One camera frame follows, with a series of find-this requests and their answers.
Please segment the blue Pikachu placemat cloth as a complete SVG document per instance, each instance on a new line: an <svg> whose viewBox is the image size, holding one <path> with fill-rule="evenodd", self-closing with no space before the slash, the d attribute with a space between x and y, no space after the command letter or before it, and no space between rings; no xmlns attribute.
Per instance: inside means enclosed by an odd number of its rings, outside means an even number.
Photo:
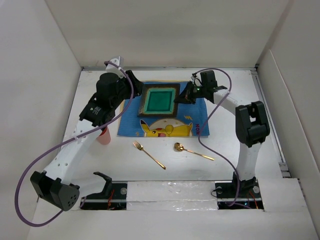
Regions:
<svg viewBox="0 0 320 240"><path fill-rule="evenodd" d="M117 135L122 137L192 137L198 136L208 118L206 102L179 104L176 117L138 116L141 97L135 97L120 117Z"/></svg>

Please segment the black and teal square plate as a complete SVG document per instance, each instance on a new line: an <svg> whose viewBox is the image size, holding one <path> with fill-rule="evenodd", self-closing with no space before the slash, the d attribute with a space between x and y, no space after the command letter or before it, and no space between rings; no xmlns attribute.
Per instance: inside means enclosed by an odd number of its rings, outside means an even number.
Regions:
<svg viewBox="0 0 320 240"><path fill-rule="evenodd" d="M180 94L179 83L145 84L142 89L138 117L175 118Z"/></svg>

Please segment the gold fork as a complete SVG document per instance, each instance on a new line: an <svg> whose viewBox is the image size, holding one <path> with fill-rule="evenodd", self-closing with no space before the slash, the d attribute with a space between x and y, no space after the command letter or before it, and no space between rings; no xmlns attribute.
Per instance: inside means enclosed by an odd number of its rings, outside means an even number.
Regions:
<svg viewBox="0 0 320 240"><path fill-rule="evenodd" d="M144 152L147 156L149 156L154 162L156 162L163 170L166 170L167 168L161 163L159 162L157 159L155 159L152 155L150 155L144 148L143 146L137 142L137 141L134 141L132 143L139 151L142 151Z"/></svg>

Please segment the pink plastic cup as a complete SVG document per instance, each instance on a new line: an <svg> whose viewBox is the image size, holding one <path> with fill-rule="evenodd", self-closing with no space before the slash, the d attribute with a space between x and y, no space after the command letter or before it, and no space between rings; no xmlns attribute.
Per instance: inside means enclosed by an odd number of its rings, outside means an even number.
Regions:
<svg viewBox="0 0 320 240"><path fill-rule="evenodd" d="M108 127L106 127L99 137L96 139L101 145L108 145L111 142L111 135Z"/></svg>

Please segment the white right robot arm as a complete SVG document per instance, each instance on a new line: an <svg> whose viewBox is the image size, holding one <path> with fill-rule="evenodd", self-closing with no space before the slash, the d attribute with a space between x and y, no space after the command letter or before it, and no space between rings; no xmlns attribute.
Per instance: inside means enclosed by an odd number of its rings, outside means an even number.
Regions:
<svg viewBox="0 0 320 240"><path fill-rule="evenodd" d="M223 107L235 117L235 134L240 143L237 166L234 168L231 191L237 197L249 192L256 181L256 164L262 143L270 134L270 125L262 101L251 102L232 93L232 80L226 71L205 68L191 75L184 90L174 99L177 104L195 104L206 99Z"/></svg>

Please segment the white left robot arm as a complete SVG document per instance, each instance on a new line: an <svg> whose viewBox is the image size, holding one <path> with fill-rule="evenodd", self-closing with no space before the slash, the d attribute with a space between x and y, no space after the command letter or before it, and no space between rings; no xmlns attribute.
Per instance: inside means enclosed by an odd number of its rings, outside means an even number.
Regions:
<svg viewBox="0 0 320 240"><path fill-rule="evenodd" d="M107 198L112 179L96 171L91 178L73 177L90 146L114 120L116 109L127 99L140 96L143 83L130 70L124 71L120 56L105 62L105 73L96 83L96 91L79 115L70 142L42 172L35 171L30 181L38 197L62 211L69 211L78 199L91 194Z"/></svg>

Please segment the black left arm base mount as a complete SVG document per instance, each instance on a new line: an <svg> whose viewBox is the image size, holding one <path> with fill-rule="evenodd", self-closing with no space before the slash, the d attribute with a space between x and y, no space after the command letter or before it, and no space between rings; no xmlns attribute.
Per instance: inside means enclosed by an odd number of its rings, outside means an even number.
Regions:
<svg viewBox="0 0 320 240"><path fill-rule="evenodd" d="M81 210L126 210L128 183L126 181L113 181L111 177L99 171L93 174L103 179L103 189L82 197L79 208Z"/></svg>

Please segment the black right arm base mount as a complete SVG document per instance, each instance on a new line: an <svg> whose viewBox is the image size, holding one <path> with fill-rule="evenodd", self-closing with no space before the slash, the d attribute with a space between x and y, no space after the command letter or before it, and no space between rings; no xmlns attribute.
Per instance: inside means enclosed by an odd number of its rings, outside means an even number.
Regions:
<svg viewBox="0 0 320 240"><path fill-rule="evenodd" d="M215 181L211 196L216 198L218 210L263 210L263 200L256 177L240 181L233 174L232 180Z"/></svg>

